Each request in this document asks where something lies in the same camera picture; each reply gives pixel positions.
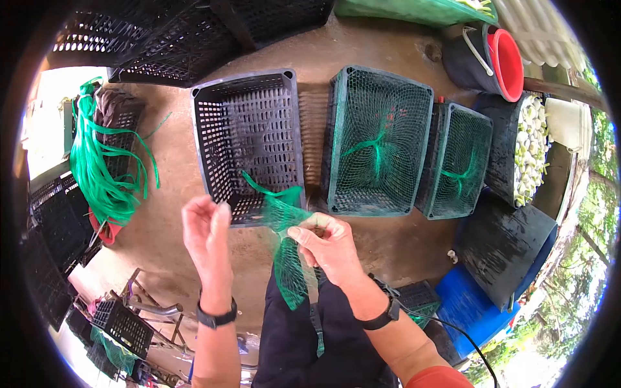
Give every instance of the watch strap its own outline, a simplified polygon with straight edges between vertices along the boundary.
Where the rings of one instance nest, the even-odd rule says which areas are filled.
[[[199,299],[199,302],[196,304],[196,318],[198,319],[198,322],[201,322],[209,328],[215,329],[218,326],[223,326],[235,321],[237,318],[237,303],[235,298],[231,298],[231,300],[231,311],[222,315],[211,315],[201,309],[201,300]]]
[[[401,308],[401,305],[399,301],[395,297],[393,297],[391,294],[387,294],[387,295],[388,295],[388,307],[386,307],[386,310],[382,314],[380,314],[380,316],[378,316],[375,319],[371,319],[367,321],[356,319],[356,321],[360,323],[363,329],[377,330],[377,329],[381,329],[382,327],[386,326],[387,324],[391,323],[394,320],[399,320],[399,309]]]

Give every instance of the black wristwatch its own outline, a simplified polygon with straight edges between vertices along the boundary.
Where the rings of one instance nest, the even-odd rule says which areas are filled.
[[[211,315],[201,309],[201,294],[202,289],[199,293],[198,303],[196,304],[196,318],[198,319],[198,322],[201,322],[209,328],[215,329],[218,326],[231,323],[237,318],[237,303],[235,302],[235,298],[231,297],[231,311],[222,315]]]
[[[360,323],[362,328],[365,330],[377,330],[394,320],[399,320],[399,309],[401,308],[401,303],[397,299],[399,293],[395,289],[391,288],[381,279],[378,279],[374,274],[369,273],[369,277],[388,296],[388,307],[386,307],[386,311],[375,319],[367,321],[356,319],[356,321],[358,321],[358,323]]]

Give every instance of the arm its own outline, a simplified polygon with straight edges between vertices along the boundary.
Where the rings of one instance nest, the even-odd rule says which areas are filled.
[[[233,271],[227,235],[231,210],[216,205],[209,196],[196,197],[181,211],[183,242],[201,278],[201,309],[222,315],[231,309]],[[194,357],[194,387],[238,387],[242,369],[235,323],[215,330],[199,323]]]
[[[300,226],[290,228],[288,233],[300,244],[300,252],[308,265],[320,266],[330,282],[343,290],[357,319],[371,320],[380,316],[388,306],[388,297],[360,265],[349,224],[315,213]],[[324,237],[319,238],[309,230],[313,227],[324,228]],[[379,355],[404,383],[423,369],[449,366],[429,337],[403,311],[399,313],[399,320],[365,332]]]

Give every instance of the red sleeve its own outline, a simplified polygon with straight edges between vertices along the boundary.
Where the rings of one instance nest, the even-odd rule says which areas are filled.
[[[418,372],[406,388],[472,388],[470,381],[459,371],[448,366],[432,366]]]

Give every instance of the white corrugated panel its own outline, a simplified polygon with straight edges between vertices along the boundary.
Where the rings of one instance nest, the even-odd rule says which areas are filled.
[[[525,64],[586,69],[576,36],[550,0],[493,0],[502,28],[520,47]]]

